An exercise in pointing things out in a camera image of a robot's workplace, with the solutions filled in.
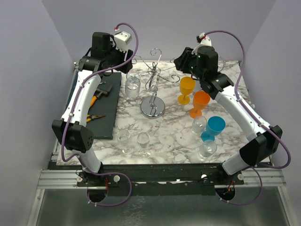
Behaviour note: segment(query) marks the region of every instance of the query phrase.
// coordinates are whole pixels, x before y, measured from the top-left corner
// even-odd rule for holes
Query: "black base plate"
[[[221,175],[220,164],[216,163],[104,165],[104,172],[126,174],[132,181],[132,195],[215,195],[215,185],[229,185],[232,180],[236,185],[244,183],[238,180],[238,173],[230,177]],[[114,174],[107,176],[110,195],[126,196],[129,187],[127,179],[120,176],[120,181],[116,183],[113,180],[114,176]],[[177,180],[183,181],[183,183],[174,183]],[[105,186],[105,183],[102,181],[95,184],[95,182],[84,180],[77,186]]]

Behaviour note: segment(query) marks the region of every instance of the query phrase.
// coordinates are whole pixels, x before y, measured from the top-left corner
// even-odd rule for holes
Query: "hammer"
[[[111,89],[113,88],[112,85],[110,85],[108,90],[103,90],[103,89],[96,89],[96,92],[98,92],[97,95],[94,94],[92,101],[90,103],[90,107],[93,106],[93,104],[95,103],[96,100],[98,100],[102,95],[104,95],[105,97],[107,97],[110,94]]]

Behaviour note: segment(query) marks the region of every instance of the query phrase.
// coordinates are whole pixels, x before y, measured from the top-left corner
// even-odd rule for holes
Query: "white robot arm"
[[[80,159],[84,166],[83,170],[89,169],[93,173],[100,173],[102,163],[92,148],[93,133],[86,128],[86,122],[89,106],[94,92],[101,82],[101,76],[99,74],[91,76],[91,74],[106,69],[107,65],[119,65],[133,54],[127,47],[132,39],[131,34],[121,32],[119,29],[116,29],[115,32],[114,36],[102,32],[93,34],[91,56],[86,54],[79,61],[77,83],[69,105],[61,120],[54,120],[52,124],[53,131],[61,143],[63,131],[68,124],[64,146],[71,150],[73,156]],[[110,38],[113,39],[115,46],[110,42]],[[130,61],[117,70],[127,73],[131,68],[132,62]]]
[[[247,145],[222,164],[223,172],[232,175],[246,167],[255,166],[276,151],[278,141],[262,125],[279,138],[282,130],[279,126],[271,127],[263,120],[239,93],[236,95],[229,77],[218,72],[218,54],[211,46],[209,36],[202,33],[197,36],[197,41],[197,47],[186,47],[181,56],[174,60],[174,64],[178,71],[197,78],[202,89],[230,113],[248,139]]]

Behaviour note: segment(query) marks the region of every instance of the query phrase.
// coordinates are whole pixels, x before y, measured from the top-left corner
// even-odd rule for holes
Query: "gray floor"
[[[240,188],[234,198],[246,202],[259,188]],[[122,197],[107,197],[116,202]],[[276,187],[264,188],[249,206],[233,206],[216,196],[133,196],[118,207],[87,204],[85,190],[47,190],[39,226],[288,226]]]

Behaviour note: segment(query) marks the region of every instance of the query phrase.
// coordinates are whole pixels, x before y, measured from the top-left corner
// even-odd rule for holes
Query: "marble tabletop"
[[[161,62],[158,67],[162,70],[174,66],[169,62]],[[146,71],[144,63],[138,62],[134,65],[134,71]],[[237,61],[228,61],[222,71],[228,75],[235,83],[240,72]],[[182,78],[183,73],[175,68],[161,72],[161,76],[170,79],[172,74],[177,74]],[[190,103],[181,105],[177,98],[180,95],[179,83],[170,83],[160,79],[158,86],[158,97],[166,105],[165,114],[157,119],[145,118],[140,113],[140,103],[151,95],[144,88],[146,81],[149,79],[147,73],[141,73],[141,89],[137,98],[130,99],[125,94],[126,75],[122,74],[122,84],[119,95],[117,116],[114,129],[113,140],[94,140],[93,149],[97,158],[103,164],[167,164],[167,163],[204,163],[204,162],[223,162],[233,156],[247,143],[247,139],[241,128],[226,112],[226,110],[215,100],[210,100],[207,108],[202,110],[203,116],[209,119],[212,116],[221,116],[226,121],[226,128],[216,136],[215,142],[218,146],[217,151],[205,161],[198,155],[198,148],[202,144],[199,136],[191,133],[191,124],[193,119],[189,116],[189,110],[192,106],[193,95],[190,95]],[[238,87],[240,94],[249,102],[249,95],[243,80]],[[118,145],[116,134],[120,129],[128,129],[131,133],[130,142],[135,145],[136,151],[132,154],[123,154]],[[137,135],[140,132],[147,132],[150,136],[151,156],[143,160],[138,157]],[[68,157],[71,152],[65,150]],[[61,153],[57,159],[57,165],[79,165],[77,158],[71,159],[65,163],[62,161]]]

